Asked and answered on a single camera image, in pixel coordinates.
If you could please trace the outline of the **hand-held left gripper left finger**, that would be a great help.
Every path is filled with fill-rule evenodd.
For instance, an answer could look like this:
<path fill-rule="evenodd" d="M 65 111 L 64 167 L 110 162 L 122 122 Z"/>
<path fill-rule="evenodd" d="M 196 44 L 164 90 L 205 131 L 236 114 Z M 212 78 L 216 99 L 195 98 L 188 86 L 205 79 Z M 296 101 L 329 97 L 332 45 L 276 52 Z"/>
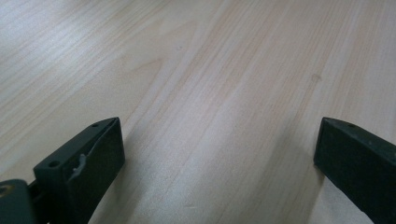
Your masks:
<path fill-rule="evenodd" d="M 88 224 L 125 163 L 120 120 L 98 121 L 41 161 L 35 181 L 49 224 Z"/>

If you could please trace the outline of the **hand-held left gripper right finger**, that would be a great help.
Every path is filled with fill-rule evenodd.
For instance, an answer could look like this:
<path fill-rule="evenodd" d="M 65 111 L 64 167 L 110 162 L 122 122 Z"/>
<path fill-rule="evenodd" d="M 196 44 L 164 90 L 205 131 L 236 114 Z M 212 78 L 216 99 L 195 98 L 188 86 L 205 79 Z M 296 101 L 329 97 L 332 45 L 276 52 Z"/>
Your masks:
<path fill-rule="evenodd" d="M 396 224 L 396 146 L 339 119 L 321 120 L 314 164 L 374 224 Z"/>

